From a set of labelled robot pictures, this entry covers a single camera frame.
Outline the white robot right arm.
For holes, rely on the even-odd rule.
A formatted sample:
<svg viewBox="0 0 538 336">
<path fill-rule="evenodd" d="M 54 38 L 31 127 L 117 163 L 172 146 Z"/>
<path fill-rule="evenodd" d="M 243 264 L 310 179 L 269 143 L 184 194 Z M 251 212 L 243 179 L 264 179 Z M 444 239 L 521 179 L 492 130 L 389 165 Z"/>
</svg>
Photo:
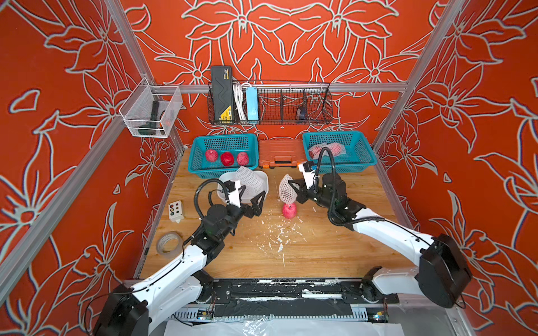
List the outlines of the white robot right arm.
<svg viewBox="0 0 538 336">
<path fill-rule="evenodd" d="M 457 305 L 472 280 L 472 271 L 452 237 L 433 237 L 382 217 L 349 198 L 338 174 L 325 174 L 321 181 L 292 179 L 288 185 L 297 202 L 312 200 L 324 207 L 333 225 L 375 239 L 412 262 L 412 266 L 399 269 L 370 269 L 357 291 L 365 301 L 377 303 L 386 295 L 409 294 L 424 296 L 443 308 Z"/>
</svg>

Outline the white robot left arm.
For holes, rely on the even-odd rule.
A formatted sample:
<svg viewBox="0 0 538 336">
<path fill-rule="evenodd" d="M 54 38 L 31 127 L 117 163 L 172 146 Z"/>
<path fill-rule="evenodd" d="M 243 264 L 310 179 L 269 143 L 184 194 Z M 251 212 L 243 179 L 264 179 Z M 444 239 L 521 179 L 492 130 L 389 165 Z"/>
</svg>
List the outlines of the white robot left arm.
<svg viewBox="0 0 538 336">
<path fill-rule="evenodd" d="M 200 217 L 188 246 L 156 273 L 131 287 L 121 284 L 108 296 L 90 335 L 150 335 L 183 306 L 200 298 L 212 278 L 203 269 L 224 249 L 239 221 L 260 216 L 266 197 L 261 192 L 250 204 L 213 204 Z"/>
</svg>

